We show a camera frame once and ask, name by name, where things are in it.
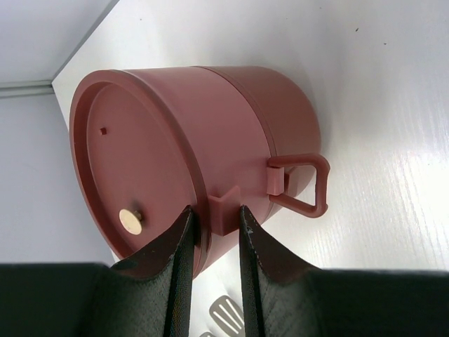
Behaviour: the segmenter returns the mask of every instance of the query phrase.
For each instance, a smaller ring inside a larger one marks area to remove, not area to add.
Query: cylindrical container
[[[194,274],[238,241],[239,207],[263,223],[280,206],[326,209],[328,162],[316,115],[263,67],[103,70],[79,84],[70,138],[84,199],[120,258],[199,215]],[[294,199],[316,169],[316,204]]]

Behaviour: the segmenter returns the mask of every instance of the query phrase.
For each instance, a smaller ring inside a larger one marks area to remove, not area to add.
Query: cream-colored knob
[[[131,234],[139,235],[142,232],[142,216],[139,212],[122,209],[119,212],[119,218],[123,227]]]

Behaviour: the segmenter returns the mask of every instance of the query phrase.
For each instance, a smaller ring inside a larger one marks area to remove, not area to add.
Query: lid knob
[[[121,224],[129,233],[139,235],[142,232],[142,215],[139,212],[121,209],[119,218]]]

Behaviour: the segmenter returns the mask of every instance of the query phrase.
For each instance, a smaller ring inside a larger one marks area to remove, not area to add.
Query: white table
[[[447,0],[121,0],[53,86],[67,120],[98,69],[283,72],[319,116],[330,208],[281,211],[265,228],[320,267],[449,269],[448,15]],[[241,303],[239,284],[234,249],[194,281],[191,336],[223,336],[208,306]]]

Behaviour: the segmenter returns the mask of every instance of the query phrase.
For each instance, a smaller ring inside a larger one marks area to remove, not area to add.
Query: white surface
[[[54,95],[0,100],[0,263],[112,264],[76,181]]]
[[[111,0],[1,0],[0,81],[53,79]]]
[[[320,267],[449,269],[448,13],[446,0],[121,0],[53,85],[67,120],[93,70],[283,72],[319,116],[330,208],[264,227]],[[238,300],[238,264],[234,249],[194,282],[192,336],[214,329],[215,298]]]

